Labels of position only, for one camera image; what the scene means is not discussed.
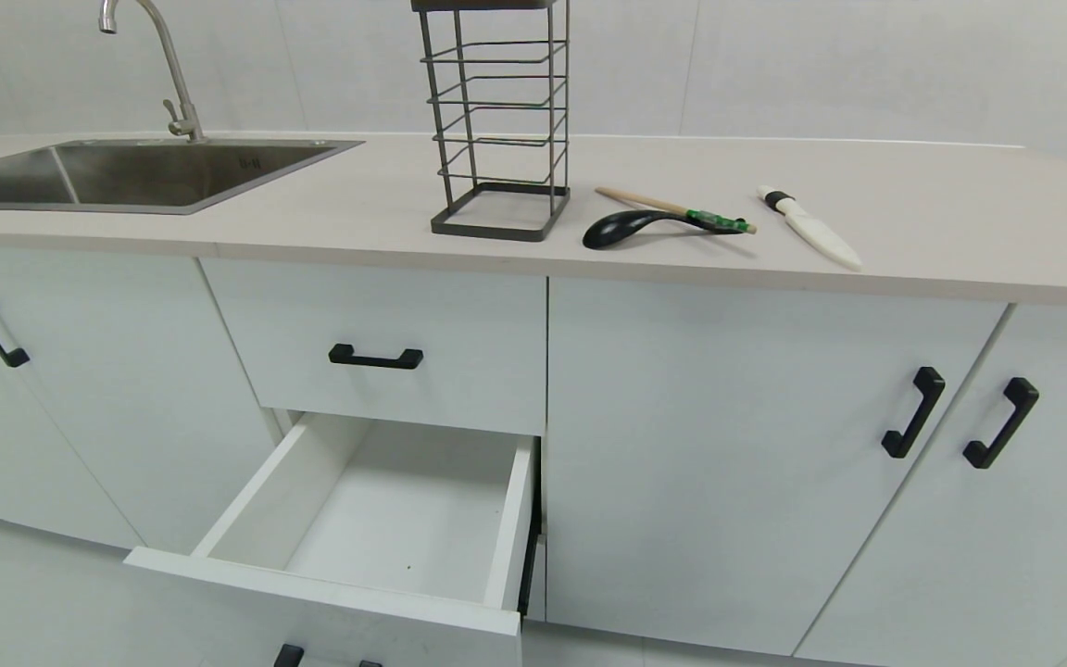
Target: stainless steel sink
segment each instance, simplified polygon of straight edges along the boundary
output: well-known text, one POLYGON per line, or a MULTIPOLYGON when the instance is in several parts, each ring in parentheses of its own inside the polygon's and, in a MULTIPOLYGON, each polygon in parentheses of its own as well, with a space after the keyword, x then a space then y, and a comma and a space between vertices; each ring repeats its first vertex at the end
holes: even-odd
POLYGON ((0 158, 0 210, 193 215, 362 141, 70 141, 0 158))

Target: white wall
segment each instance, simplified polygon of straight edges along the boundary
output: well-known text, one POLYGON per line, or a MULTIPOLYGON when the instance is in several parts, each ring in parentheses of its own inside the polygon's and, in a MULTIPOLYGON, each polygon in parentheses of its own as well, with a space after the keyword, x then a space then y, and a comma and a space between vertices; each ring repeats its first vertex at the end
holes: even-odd
MULTIPOLYGON (((165 125, 159 101, 173 92, 147 17, 123 0, 108 37, 96 5, 0 0, 0 132, 165 125)), ((407 0, 160 5, 207 127, 431 128, 407 0)), ((575 131, 980 141, 1067 156, 1067 0, 572 7, 575 131)))

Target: white floor tile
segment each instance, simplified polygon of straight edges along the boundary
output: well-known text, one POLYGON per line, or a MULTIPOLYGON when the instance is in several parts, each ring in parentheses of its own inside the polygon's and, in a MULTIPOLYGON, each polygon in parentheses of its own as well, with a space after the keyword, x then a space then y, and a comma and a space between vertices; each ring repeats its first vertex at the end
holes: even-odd
POLYGON ((526 621, 523 667, 643 667, 640 637, 526 621))
POLYGON ((848 667, 779 655, 644 640, 644 667, 848 667))
POLYGON ((0 523, 0 664, 198 667, 123 556, 0 523))

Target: countertop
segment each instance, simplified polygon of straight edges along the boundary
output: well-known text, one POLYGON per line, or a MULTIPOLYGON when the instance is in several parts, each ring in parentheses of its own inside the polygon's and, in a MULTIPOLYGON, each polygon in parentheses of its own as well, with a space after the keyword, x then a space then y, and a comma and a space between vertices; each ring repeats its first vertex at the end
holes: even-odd
MULTIPOLYGON (((365 144, 191 216, 0 211, 0 245, 1067 305, 1067 163, 1025 148, 579 137, 562 220, 546 241, 522 243, 431 233, 445 203, 429 134, 256 137, 365 144), (698 235, 658 222, 622 245, 586 250, 588 225, 621 208, 596 186, 744 216, 760 233, 698 235), (754 196, 758 186, 795 195, 854 245, 863 271, 801 241, 754 196)), ((0 157, 81 138, 0 137, 0 157)), ((530 173, 545 169, 545 153, 508 148, 481 161, 530 173)), ((495 197, 463 220, 496 206, 542 212, 495 197)))

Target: white knife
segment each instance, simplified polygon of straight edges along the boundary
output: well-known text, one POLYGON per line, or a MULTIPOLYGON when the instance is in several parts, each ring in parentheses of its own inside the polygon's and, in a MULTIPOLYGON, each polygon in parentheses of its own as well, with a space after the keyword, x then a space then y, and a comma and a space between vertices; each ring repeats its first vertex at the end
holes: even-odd
POLYGON ((859 254, 855 253, 855 249, 843 241, 842 236, 834 234, 830 225, 806 212, 792 195, 767 186, 758 187, 757 193, 771 210, 783 215, 784 222, 793 227, 793 232, 798 233, 801 239, 813 245, 818 253, 832 258, 848 270, 863 270, 863 261, 860 260, 859 254))

